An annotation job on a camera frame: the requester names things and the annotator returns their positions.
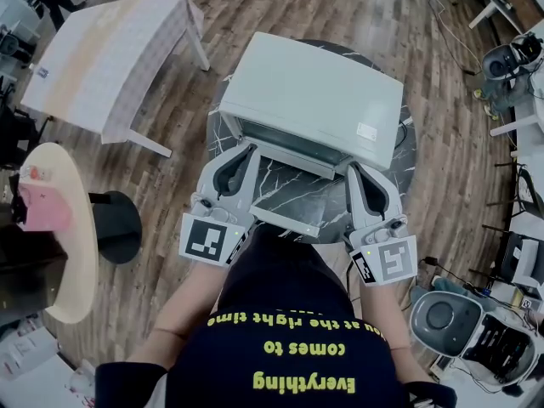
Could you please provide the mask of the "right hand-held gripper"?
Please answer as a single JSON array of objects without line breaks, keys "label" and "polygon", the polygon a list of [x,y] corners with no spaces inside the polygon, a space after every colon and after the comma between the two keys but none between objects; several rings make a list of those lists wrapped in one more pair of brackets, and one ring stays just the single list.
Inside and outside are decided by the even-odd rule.
[{"label": "right hand-held gripper", "polygon": [[[408,231],[395,185],[373,167],[352,161],[346,172],[348,211],[354,228],[348,253],[366,286],[384,286],[417,275],[417,239]],[[368,225],[370,218],[389,218]]]}]

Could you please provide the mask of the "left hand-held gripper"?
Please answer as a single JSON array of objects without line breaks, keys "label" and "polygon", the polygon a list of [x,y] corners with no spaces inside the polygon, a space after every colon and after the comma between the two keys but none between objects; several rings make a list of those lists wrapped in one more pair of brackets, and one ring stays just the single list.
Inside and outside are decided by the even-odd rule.
[{"label": "left hand-held gripper", "polygon": [[255,144],[240,144],[205,165],[182,217],[181,256],[220,267],[233,263],[255,223],[250,207],[260,161]]}]

